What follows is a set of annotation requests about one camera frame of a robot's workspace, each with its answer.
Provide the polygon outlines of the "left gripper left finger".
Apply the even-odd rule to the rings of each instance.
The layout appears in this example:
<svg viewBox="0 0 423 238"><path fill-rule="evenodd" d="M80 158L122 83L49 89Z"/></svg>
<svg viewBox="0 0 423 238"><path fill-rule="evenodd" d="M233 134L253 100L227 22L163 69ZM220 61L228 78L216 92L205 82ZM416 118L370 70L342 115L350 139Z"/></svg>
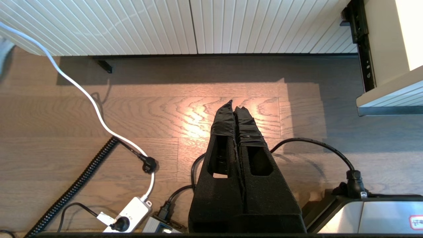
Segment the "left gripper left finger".
<svg viewBox="0 0 423 238"><path fill-rule="evenodd" d="M188 215L190 233L233 231L244 211L245 185L238 121L230 100L216 111Z"/></svg>

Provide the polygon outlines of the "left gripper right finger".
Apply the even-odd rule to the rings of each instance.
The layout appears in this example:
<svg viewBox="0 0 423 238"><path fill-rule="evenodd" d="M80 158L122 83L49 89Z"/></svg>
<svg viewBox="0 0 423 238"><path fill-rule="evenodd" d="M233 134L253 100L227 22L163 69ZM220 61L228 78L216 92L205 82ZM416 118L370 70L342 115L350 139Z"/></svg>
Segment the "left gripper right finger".
<svg viewBox="0 0 423 238"><path fill-rule="evenodd" d="M243 211L234 218L234 228L242 233L305 233L301 208L255 119L245 107L237 107L235 116Z"/></svg>

